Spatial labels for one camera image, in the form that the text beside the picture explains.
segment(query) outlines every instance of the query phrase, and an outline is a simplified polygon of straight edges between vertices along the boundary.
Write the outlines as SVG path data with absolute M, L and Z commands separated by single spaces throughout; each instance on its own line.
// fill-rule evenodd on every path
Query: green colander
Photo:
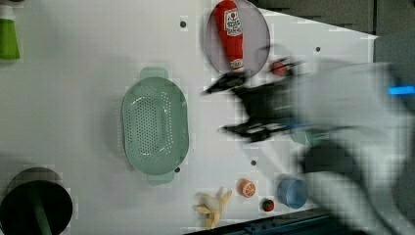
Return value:
M 189 149 L 186 99 L 161 68 L 144 68 L 122 103 L 124 149 L 152 184 L 170 182 Z

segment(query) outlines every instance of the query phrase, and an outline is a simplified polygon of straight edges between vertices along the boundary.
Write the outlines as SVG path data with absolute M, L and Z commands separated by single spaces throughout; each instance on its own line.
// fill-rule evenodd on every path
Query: gray plate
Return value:
M 257 51 L 269 46 L 269 29 L 262 13 L 252 3 L 245 0 L 234 0 L 238 6 L 239 17 L 244 33 L 244 67 L 257 74 L 265 65 L 269 49 Z M 219 72 L 231 70 L 222 43 L 217 33 L 216 20 L 211 14 L 205 31 L 205 46 L 212 65 Z

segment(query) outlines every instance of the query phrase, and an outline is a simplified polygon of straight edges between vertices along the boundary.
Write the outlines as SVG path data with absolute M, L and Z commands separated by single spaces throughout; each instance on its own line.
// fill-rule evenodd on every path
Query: blue cup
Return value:
M 307 185 L 303 180 L 286 176 L 278 184 L 277 198 L 285 206 L 292 209 L 299 209 L 307 201 Z

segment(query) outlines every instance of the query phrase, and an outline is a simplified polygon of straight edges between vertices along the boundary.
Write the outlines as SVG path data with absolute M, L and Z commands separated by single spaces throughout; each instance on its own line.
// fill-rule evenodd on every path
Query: white surface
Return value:
M 234 191 L 220 226 L 293 212 L 280 204 L 268 214 L 258 207 L 274 195 L 279 173 L 298 172 L 292 156 L 298 146 L 287 136 L 251 146 L 219 133 L 220 126 L 243 119 L 240 108 L 226 94 L 200 96 L 218 76 L 201 38 L 216 3 L 24 1 L 16 9 L 22 58 L 0 63 L 0 187 L 32 165 L 60 173 L 75 201 L 66 234 L 201 230 L 193 209 L 198 193 L 235 190 L 241 177 L 256 182 L 258 193 L 243 199 Z M 264 13 L 271 39 L 306 60 L 304 72 L 371 61 L 373 38 L 366 34 Z M 182 19 L 186 29 L 179 26 Z M 166 67 L 189 106 L 189 154 L 173 182 L 158 187 L 132 168 L 121 145 L 121 99 L 146 65 Z M 254 82 L 265 78 L 271 77 L 260 72 Z

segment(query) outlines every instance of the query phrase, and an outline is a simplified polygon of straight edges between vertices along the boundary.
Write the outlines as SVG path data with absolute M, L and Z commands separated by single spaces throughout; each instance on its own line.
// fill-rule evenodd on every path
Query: green cup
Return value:
M 0 5 L 0 59 L 16 60 L 20 57 L 13 8 Z

